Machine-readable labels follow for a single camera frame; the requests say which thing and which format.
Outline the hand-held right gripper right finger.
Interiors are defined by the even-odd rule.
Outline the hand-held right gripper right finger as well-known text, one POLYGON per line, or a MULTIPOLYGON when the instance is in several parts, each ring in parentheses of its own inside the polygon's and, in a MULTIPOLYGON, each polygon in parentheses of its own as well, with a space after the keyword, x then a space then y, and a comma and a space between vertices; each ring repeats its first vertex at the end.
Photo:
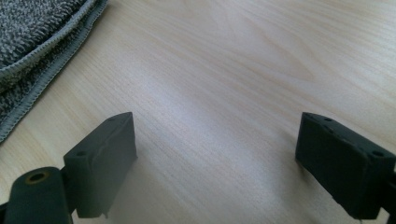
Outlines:
POLYGON ((304 112, 295 158, 355 219, 396 219, 396 155, 334 119, 304 112))

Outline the grey terry cloth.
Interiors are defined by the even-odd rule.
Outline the grey terry cloth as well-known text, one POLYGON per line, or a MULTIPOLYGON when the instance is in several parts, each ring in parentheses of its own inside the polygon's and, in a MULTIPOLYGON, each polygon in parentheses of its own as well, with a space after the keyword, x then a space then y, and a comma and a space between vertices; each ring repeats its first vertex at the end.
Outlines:
POLYGON ((78 52, 108 0, 0 0, 0 144, 78 52))

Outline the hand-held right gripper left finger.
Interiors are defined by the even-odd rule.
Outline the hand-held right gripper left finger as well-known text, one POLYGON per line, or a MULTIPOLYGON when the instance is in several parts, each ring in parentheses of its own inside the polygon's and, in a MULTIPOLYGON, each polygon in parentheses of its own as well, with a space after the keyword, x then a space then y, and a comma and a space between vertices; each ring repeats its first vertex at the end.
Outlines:
POLYGON ((82 218, 106 215, 136 159, 133 114, 102 122, 64 155, 69 210, 82 218))

